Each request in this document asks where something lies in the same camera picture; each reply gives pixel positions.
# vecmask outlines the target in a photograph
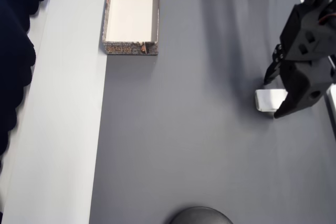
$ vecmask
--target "dark curtain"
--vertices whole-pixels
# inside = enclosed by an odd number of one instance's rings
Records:
[[[8,132],[17,122],[16,108],[31,82],[34,45],[27,32],[29,16],[43,0],[0,0],[0,155],[8,146]]]

